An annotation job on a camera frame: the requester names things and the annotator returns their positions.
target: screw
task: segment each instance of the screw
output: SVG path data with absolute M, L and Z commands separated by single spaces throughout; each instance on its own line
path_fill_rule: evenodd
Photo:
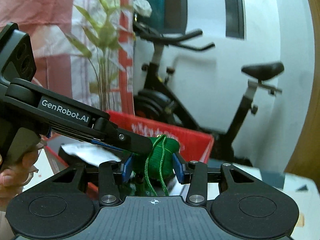
M 204 197 L 201 195 L 192 195 L 189 197 L 189 200 L 193 203 L 201 203 L 204 201 Z
M 117 200 L 116 196 L 113 196 L 113 195 L 104 195 L 101 197 L 101 201 L 104 203 L 112 203 L 116 200 Z
M 119 139 L 120 139 L 121 141 L 124 141 L 124 139 L 125 139 L 124 134 L 119 134 Z

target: finger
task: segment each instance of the finger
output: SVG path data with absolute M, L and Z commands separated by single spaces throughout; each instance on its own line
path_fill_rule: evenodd
M 12 198 L 10 197 L 2 197 L 0 198 L 0 207 L 6 207 Z
M 22 167 L 25 169 L 29 169 L 36 163 L 38 160 L 39 154 L 38 151 L 33 151 L 26 153 L 22 159 Z
M 16 173 L 13 170 L 4 170 L 0 174 L 0 184 L 4 187 L 21 186 L 27 179 L 29 173 Z
M 17 194 L 20 194 L 23 190 L 23 187 L 3 187 L 0 186 L 0 198 L 13 198 Z

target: green rope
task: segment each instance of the green rope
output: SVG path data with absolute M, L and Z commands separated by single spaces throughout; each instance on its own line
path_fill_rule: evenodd
M 150 182 L 150 179 L 149 179 L 149 174 L 148 174 L 148 165 L 149 165 L 149 160 L 150 160 L 150 158 L 151 158 L 151 156 L 153 154 L 154 149 L 156 148 L 157 144 L 161 140 L 163 140 L 163 141 L 162 141 L 162 155 L 161 155 L 160 167 L 159 167 L 160 182 L 161 182 L 161 186 L 162 186 L 162 189 L 163 189 L 165 195 L 166 196 L 169 195 L 168 189 L 167 189 L 167 187 L 166 187 L 166 185 L 164 183 L 164 179 L 163 179 L 163 175 L 162 175 L 163 161 L 164 161 L 164 156 L 165 156 L 164 144 L 165 144 L 166 137 L 167 136 L 165 134 L 162 134 L 156 139 L 156 141 L 153 143 L 152 151 L 149 154 L 148 158 L 146 159 L 145 166 L 144 166 L 144 176 L 145 176 L 146 182 L 147 182 L 147 184 L 148 184 L 149 188 L 151 189 L 151 191 L 152 191 L 154 196 L 157 196 L 157 192 L 155 191 L 155 189 L 151 185 L 151 182 Z

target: knob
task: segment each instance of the knob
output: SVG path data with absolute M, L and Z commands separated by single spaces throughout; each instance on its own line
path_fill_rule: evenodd
M 148 64 L 143 64 L 141 67 L 142 71 L 147 71 L 148 70 L 149 65 Z
M 255 115 L 257 112 L 258 112 L 258 106 L 254 105 L 254 106 L 251 108 L 251 114 Z
M 174 68 L 167 67 L 167 73 L 168 73 L 169 75 L 173 75 L 175 71 L 176 71 L 176 70 L 175 70 Z

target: seat post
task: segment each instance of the seat post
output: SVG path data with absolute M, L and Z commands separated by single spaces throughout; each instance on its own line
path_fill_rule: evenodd
M 164 44 L 154 44 L 155 51 L 153 52 L 152 60 L 150 63 L 160 66 Z
M 224 143 L 231 146 L 232 142 L 236 138 L 244 122 L 244 119 L 247 116 L 248 111 L 251 110 L 253 98 L 257 91 L 258 86 L 259 86 L 258 83 L 250 82 L 250 80 L 248 81 L 248 88 L 242 97 L 240 105 L 229 126 L 227 133 L 224 135 Z

